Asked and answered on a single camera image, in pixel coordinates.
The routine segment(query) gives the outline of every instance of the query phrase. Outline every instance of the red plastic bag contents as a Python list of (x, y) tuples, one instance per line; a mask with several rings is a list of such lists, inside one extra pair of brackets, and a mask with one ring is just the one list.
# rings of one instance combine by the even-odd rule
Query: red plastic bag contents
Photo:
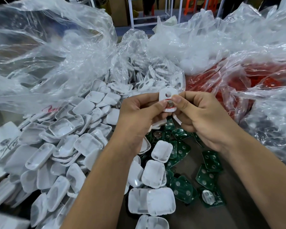
[(231, 91), (247, 91), (249, 88), (275, 88), (286, 86), (286, 62), (228, 65), (223, 60), (202, 74), (187, 76), (186, 91), (214, 93), (229, 115), (238, 123), (250, 110), (253, 100), (234, 96)]

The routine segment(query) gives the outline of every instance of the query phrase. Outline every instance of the forearm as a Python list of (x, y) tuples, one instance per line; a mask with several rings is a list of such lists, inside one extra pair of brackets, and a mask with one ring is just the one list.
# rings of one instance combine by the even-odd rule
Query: forearm
[(88, 175), (62, 229), (116, 228), (132, 157), (114, 136)]
[(226, 158), (272, 229), (286, 228), (286, 166), (245, 132), (227, 147)]

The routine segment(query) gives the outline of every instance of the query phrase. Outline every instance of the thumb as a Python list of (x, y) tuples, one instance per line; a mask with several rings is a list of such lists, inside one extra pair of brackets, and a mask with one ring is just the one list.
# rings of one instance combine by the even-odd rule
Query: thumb
[(148, 115), (150, 115), (151, 119), (153, 119), (155, 116), (159, 115), (160, 113), (163, 112), (167, 105), (167, 100), (161, 100), (157, 103), (154, 103), (152, 106), (149, 106), (146, 109), (146, 112)]
[(182, 111), (185, 115), (187, 115), (190, 119), (192, 119), (193, 113), (197, 110), (197, 107), (188, 102), (185, 98), (179, 95), (173, 95), (172, 101), (175, 106)]

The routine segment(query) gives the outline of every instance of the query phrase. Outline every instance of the left hand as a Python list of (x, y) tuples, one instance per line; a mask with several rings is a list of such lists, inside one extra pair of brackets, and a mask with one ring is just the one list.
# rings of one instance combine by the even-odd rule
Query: left hand
[(150, 126), (168, 116), (168, 113), (163, 112), (167, 101), (158, 100), (159, 93), (141, 94), (123, 100), (111, 140), (123, 143), (136, 156)]

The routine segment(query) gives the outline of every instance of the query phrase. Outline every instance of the work surface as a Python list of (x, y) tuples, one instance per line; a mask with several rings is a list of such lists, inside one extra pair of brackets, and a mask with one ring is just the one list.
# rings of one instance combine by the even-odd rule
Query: work surface
[[(18, 125), (23, 119), (21, 115), (0, 111), (0, 126), (8, 121)], [(195, 177), (203, 163), (202, 149), (192, 138), (185, 139), (184, 142), (191, 146), (191, 151), (176, 165), (176, 173), (185, 174), (195, 187), (199, 187)], [(207, 209), (199, 199), (189, 206), (176, 200), (175, 213), (164, 216), (170, 224), (170, 229), (269, 229), (231, 166), (223, 158), (221, 163), (224, 171), (219, 176), (218, 185), (227, 205)], [(124, 197), (117, 228), (135, 229), (137, 219), (138, 217), (127, 215)]]

